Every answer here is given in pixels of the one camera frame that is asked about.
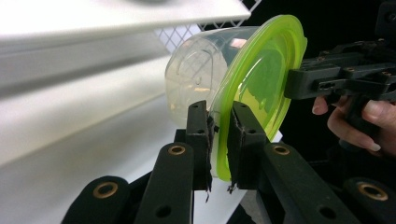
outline lime green plastic lid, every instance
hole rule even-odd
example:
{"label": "lime green plastic lid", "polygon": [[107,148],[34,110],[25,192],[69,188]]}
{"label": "lime green plastic lid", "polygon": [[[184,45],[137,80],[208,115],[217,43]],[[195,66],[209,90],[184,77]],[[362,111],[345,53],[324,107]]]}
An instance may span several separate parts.
{"label": "lime green plastic lid", "polygon": [[219,126],[215,145],[220,179],[231,180],[227,137],[233,101],[250,107],[272,141],[290,105],[283,96],[288,72],[300,67],[306,42],[298,19],[280,15],[261,26],[233,59],[210,108]]}

